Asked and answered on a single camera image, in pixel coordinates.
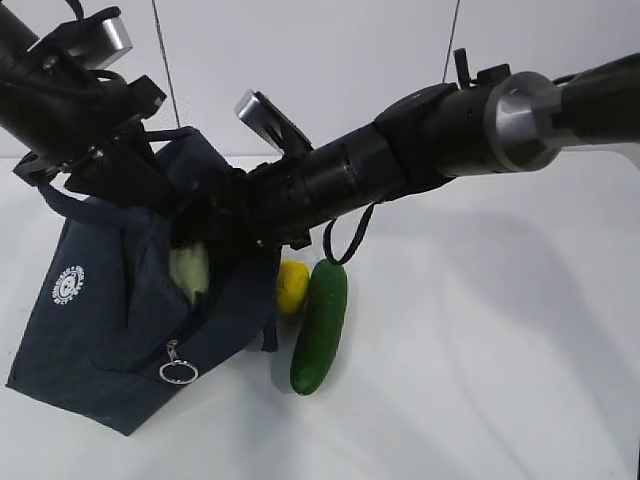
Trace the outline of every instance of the cucumber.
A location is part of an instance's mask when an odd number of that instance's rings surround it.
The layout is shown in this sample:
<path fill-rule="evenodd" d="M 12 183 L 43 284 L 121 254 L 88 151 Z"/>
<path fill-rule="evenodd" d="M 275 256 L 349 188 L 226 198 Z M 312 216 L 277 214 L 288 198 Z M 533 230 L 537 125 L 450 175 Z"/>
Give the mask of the cucumber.
<path fill-rule="evenodd" d="M 307 314 L 291 362 L 291 386 L 310 395 L 322 384 L 335 359 L 347 310 L 347 274 L 341 265 L 322 260 L 313 269 Z"/>

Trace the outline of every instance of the keyring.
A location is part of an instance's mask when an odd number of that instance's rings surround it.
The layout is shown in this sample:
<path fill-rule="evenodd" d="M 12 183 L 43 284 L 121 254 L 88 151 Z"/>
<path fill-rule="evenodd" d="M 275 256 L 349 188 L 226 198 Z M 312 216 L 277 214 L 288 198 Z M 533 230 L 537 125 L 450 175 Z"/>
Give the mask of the keyring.
<path fill-rule="evenodd" d="M 169 343 L 167 343 L 167 355 L 169 356 L 169 361 L 158 369 L 158 373 L 160 374 L 160 378 L 162 378 L 167 383 L 172 383 L 174 385 L 189 385 L 190 383 L 193 383 L 198 379 L 198 376 L 200 376 L 200 372 L 194 364 L 189 363 L 186 360 L 180 360 L 178 358 L 178 353 L 176 352 L 177 346 L 177 340 L 171 340 Z M 167 377 L 164 371 L 169 367 L 186 367 L 191 370 L 193 376 L 187 380 Z"/>
<path fill-rule="evenodd" d="M 189 370 L 191 370 L 191 373 L 193 376 L 187 380 L 180 380 L 178 378 L 167 377 L 164 371 L 168 367 L 186 367 Z M 173 383 L 174 385 L 189 385 L 190 383 L 195 382 L 200 376 L 200 372 L 198 371 L 196 366 L 185 360 L 173 360 L 171 362 L 167 362 L 160 367 L 160 370 L 158 370 L 158 373 L 160 374 L 160 378 L 162 378 L 165 382 Z"/>

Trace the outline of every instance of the metal ring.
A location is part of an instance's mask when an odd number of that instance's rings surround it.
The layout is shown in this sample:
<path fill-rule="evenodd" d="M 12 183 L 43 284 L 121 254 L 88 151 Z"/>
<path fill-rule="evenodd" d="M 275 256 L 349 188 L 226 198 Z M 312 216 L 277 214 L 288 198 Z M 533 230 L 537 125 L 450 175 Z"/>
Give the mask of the metal ring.
<path fill-rule="evenodd" d="M 189 370 L 191 370 L 191 372 L 193 372 L 193 377 L 188 379 L 188 380 L 179 380 L 177 378 L 170 378 L 167 377 L 164 373 L 164 371 L 168 368 L 168 367 L 187 367 Z M 198 377 L 200 376 L 200 372 L 198 371 L 198 369 L 196 368 L 195 365 L 186 362 L 184 360 L 174 360 L 172 362 L 167 362 L 164 365 L 162 365 L 160 367 L 160 369 L 158 370 L 158 373 L 160 374 L 160 377 L 168 383 L 173 383 L 174 385 L 189 385 L 190 383 L 195 382 Z"/>

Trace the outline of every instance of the yellow lemon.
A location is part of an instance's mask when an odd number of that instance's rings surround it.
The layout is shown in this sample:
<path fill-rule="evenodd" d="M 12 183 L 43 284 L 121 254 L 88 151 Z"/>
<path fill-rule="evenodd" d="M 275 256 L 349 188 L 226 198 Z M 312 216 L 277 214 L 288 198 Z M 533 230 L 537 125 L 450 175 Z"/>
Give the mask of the yellow lemon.
<path fill-rule="evenodd" d="M 285 260 L 278 275 L 278 310 L 281 315 L 292 315 L 300 310 L 309 287 L 309 267 L 304 263 Z"/>

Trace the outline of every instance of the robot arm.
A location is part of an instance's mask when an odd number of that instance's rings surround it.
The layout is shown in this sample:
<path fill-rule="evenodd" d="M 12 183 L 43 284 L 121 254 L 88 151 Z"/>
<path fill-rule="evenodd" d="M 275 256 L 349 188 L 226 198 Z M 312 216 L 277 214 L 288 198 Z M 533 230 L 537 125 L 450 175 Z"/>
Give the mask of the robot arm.
<path fill-rule="evenodd" d="M 173 190 L 142 126 L 166 96 L 147 77 L 127 85 L 104 70 L 131 48 L 119 9 L 76 14 L 37 42 L 0 3 L 0 126 L 32 151 L 15 172 L 32 185 L 67 172 L 72 191 L 168 212 Z M 464 50 L 455 63 L 458 83 L 415 92 L 317 149 L 249 92 L 236 113 L 283 157 L 204 189 L 174 242 L 206 237 L 222 205 L 253 241 L 303 247 L 310 228 L 365 205 L 456 177 L 539 170 L 567 146 L 640 141 L 640 54 L 555 83 L 508 65 L 472 79 Z"/>

